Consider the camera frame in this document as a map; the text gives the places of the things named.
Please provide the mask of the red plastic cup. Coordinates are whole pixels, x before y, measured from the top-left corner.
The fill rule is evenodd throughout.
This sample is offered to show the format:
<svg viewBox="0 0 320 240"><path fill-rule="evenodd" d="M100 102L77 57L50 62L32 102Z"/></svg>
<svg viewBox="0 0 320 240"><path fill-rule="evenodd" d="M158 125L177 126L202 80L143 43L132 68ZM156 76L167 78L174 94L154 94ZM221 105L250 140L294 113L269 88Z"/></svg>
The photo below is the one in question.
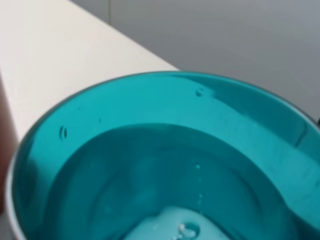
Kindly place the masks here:
<svg viewBox="0 0 320 240"><path fill-rule="evenodd" d="M5 185L10 162L16 151L18 138L7 94L0 77L0 214L5 208Z"/></svg>

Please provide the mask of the teal translucent plastic cup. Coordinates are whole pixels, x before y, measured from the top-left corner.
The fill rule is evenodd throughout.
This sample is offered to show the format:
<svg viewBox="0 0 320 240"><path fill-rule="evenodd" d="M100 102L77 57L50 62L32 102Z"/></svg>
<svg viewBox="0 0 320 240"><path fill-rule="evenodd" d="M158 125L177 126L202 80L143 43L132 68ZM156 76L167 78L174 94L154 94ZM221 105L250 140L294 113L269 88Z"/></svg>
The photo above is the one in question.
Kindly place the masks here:
<svg viewBox="0 0 320 240"><path fill-rule="evenodd" d="M317 240L320 127L222 76L119 77L35 122L5 203L15 240Z"/></svg>

